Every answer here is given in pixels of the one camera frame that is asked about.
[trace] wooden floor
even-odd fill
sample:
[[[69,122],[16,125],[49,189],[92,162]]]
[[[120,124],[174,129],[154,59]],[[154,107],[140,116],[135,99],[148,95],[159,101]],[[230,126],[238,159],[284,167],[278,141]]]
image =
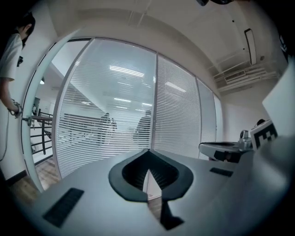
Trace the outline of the wooden floor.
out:
[[[44,190],[59,181],[52,158],[37,165],[36,171]],[[17,181],[10,189],[17,198],[27,205],[31,205],[40,194],[30,176]]]

